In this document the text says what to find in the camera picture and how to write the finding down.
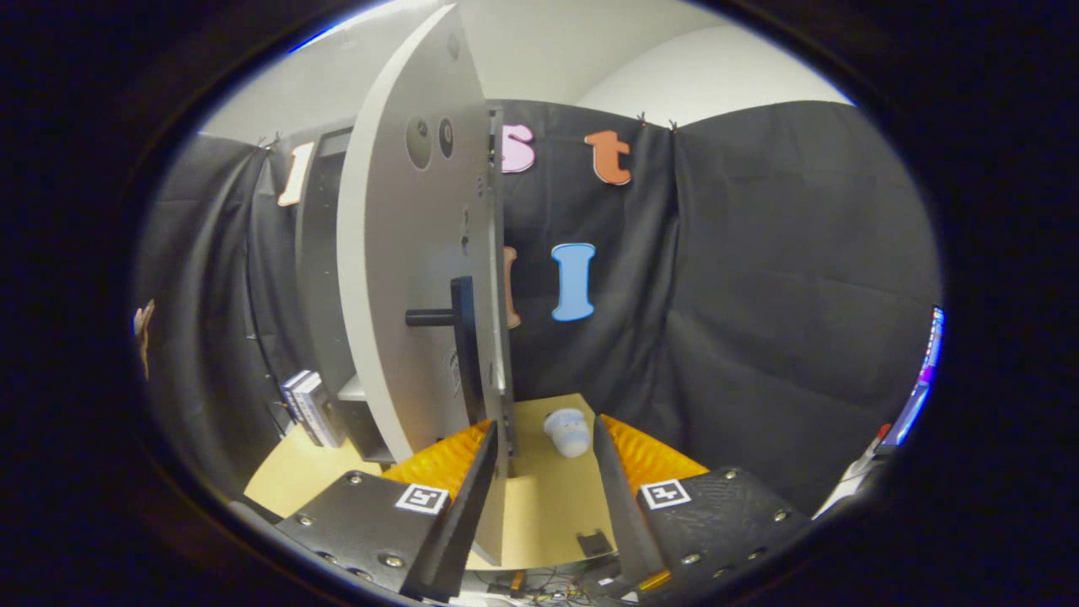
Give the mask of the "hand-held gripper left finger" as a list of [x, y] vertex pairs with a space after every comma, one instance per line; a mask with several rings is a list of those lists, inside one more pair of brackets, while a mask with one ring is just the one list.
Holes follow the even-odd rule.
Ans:
[[498, 445], [482, 420], [383, 475], [349, 471], [277, 529], [366, 583], [447, 602], [461, 591]]

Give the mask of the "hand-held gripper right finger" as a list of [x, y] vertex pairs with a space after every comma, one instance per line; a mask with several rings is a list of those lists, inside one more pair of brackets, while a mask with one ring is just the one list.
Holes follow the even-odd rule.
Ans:
[[599, 602], [724, 597], [812, 523], [745, 468], [706, 468], [606, 415], [593, 451], [617, 558], [610, 583], [591, 579]]

